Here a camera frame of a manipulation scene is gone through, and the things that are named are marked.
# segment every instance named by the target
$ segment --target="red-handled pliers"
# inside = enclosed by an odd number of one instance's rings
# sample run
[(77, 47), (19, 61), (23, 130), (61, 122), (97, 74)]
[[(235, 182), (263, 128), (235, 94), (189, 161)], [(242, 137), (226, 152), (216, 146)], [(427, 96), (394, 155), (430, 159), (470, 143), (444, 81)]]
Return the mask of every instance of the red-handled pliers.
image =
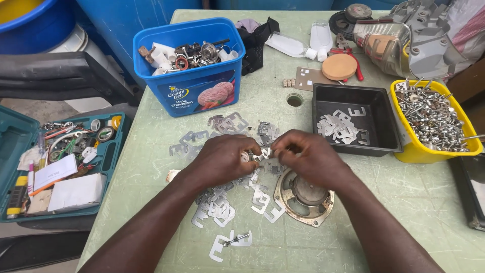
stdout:
[(352, 54), (352, 49), (349, 47), (349, 44), (347, 43), (347, 40), (343, 37), (341, 33), (337, 34), (337, 38), (335, 39), (335, 44), (338, 48), (333, 48), (330, 50), (330, 53), (338, 54), (338, 53), (344, 53), (352, 56), (352, 58), (355, 59), (357, 62), (357, 70), (356, 70), (356, 75), (357, 79), (359, 81), (364, 80), (364, 76), (362, 75), (362, 71), (360, 71), (360, 65), (359, 61), (357, 58)]

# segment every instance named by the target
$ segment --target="green table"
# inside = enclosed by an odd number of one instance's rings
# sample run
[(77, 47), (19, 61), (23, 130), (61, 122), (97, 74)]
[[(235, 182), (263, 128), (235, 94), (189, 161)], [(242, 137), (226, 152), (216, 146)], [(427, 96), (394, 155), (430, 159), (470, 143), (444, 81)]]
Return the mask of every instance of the green table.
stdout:
[[(209, 17), (253, 18), (268, 16), (279, 22), (282, 33), (309, 42), (311, 24), (329, 19), (332, 11), (215, 11), (176, 10), (172, 23)], [(387, 14), (375, 11), (374, 16)], [(396, 77), (383, 74), (370, 59), (356, 54), (363, 82), (353, 76), (350, 85), (389, 89)], [(283, 78), (293, 78), (297, 66), (320, 67), (318, 61), (292, 58), (270, 47), (264, 48), (264, 67), (242, 77), (239, 102), (214, 111), (172, 118), (147, 88), (131, 127), (122, 156), (97, 215), (79, 267), (128, 219), (165, 185), (171, 169), (182, 169), (188, 161), (169, 156), (168, 147), (188, 131), (210, 130), (209, 117), (238, 111), (250, 126), (260, 120), (276, 124), (282, 132), (292, 128), (311, 132), (311, 97), (308, 91), (283, 88)], [(291, 93), (303, 104), (287, 104)], [(377, 198), (448, 272), (480, 272), (485, 268), (485, 233), (467, 227), (455, 182), (446, 162), (430, 165), (405, 164), (392, 154), (366, 157), (341, 154), (342, 159), (373, 191)], [(277, 176), (260, 174), (273, 196)], [(365, 272), (366, 261), (349, 217), (336, 198), (332, 212), (319, 227), (297, 222), (284, 214), (275, 223), (251, 209), (252, 190), (236, 187), (227, 195), (236, 217), (221, 228), (212, 218), (204, 228), (191, 223), (194, 204), (163, 254), (159, 272)], [(275, 207), (271, 201), (266, 211)], [(209, 258), (218, 234), (229, 237), (252, 231), (250, 247), (228, 247), (222, 263)]]

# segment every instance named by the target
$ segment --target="cream bell logo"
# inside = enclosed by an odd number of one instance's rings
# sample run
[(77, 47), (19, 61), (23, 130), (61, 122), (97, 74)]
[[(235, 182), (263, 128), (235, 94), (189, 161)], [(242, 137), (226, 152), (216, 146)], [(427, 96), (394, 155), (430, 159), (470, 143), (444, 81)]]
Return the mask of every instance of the cream bell logo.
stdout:
[(174, 98), (174, 100), (180, 100), (181, 98), (187, 96), (189, 94), (188, 89), (178, 89), (175, 86), (170, 86), (170, 94), (168, 94), (169, 98)]

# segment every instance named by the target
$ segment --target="hand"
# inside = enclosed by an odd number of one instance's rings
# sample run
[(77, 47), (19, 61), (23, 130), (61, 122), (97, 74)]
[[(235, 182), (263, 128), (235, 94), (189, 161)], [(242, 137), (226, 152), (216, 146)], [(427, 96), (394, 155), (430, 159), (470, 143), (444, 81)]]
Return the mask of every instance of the hand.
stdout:
[(251, 137), (216, 136), (206, 141), (199, 155), (177, 176), (189, 176), (201, 189), (223, 185), (259, 168), (256, 161), (241, 162), (241, 153), (247, 150), (261, 155), (261, 147)]
[(325, 138), (317, 134), (289, 130), (273, 142), (271, 150), (281, 164), (316, 186), (338, 190), (349, 174), (353, 175)]

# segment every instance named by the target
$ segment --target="cork disc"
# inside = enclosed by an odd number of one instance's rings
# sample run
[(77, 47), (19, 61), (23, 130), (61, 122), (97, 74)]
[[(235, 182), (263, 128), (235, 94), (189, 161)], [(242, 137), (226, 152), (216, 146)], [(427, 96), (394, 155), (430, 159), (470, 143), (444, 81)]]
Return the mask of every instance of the cork disc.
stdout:
[(357, 70), (357, 61), (347, 54), (334, 54), (322, 63), (322, 73), (333, 81), (352, 77)]

